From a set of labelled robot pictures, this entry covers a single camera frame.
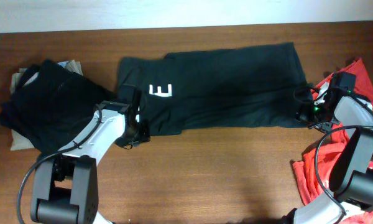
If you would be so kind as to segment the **black Nike t-shirt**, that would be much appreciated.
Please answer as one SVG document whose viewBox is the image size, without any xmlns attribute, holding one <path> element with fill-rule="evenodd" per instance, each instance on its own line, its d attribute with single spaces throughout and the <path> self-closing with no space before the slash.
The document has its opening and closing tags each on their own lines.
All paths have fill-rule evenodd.
<svg viewBox="0 0 373 224">
<path fill-rule="evenodd" d="M 141 118 L 153 136 L 214 127 L 299 128 L 294 91 L 306 84 L 291 42 L 241 49 L 125 57 L 120 85 L 142 91 Z"/>
</svg>

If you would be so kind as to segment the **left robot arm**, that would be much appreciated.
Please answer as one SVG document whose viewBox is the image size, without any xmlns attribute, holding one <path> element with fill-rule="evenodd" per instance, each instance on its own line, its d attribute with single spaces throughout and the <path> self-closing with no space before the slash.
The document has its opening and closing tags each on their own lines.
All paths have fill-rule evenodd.
<svg viewBox="0 0 373 224">
<path fill-rule="evenodd" d="M 39 159 L 30 218 L 36 223 L 108 223 L 99 213 L 97 166 L 112 144 L 132 149 L 150 140 L 139 118 L 142 92 L 123 85 L 118 98 L 102 101 L 87 126 L 57 152 Z"/>
</svg>

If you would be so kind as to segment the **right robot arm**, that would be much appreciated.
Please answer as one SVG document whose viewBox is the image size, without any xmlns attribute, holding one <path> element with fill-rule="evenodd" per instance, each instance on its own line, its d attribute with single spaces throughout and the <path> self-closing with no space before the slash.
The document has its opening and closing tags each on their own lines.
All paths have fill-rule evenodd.
<svg viewBox="0 0 373 224">
<path fill-rule="evenodd" d="M 314 201 L 294 208 L 280 223 L 340 223 L 361 212 L 373 211 L 373 107 L 370 99 L 354 91 L 356 76 L 335 73 L 328 84 L 314 88 L 318 96 L 302 101 L 296 119 L 328 137 L 345 131 L 349 141 L 333 166 L 329 186 L 321 181 L 318 161 L 321 138 L 314 154 L 315 177 L 323 190 Z"/>
</svg>

